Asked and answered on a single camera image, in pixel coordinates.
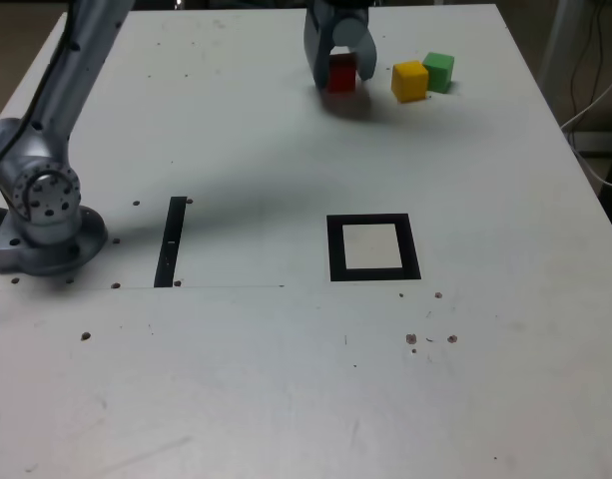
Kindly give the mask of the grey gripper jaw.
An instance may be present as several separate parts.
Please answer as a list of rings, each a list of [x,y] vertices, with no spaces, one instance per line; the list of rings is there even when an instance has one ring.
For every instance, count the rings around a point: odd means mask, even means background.
[[[354,55],[359,78],[363,82],[370,80],[375,72],[377,52],[369,31],[368,10],[347,11],[345,16],[336,22],[332,39],[336,47],[345,47]]]
[[[335,9],[327,2],[308,2],[304,27],[306,59],[315,86],[324,90],[329,78],[329,54],[334,46]]]

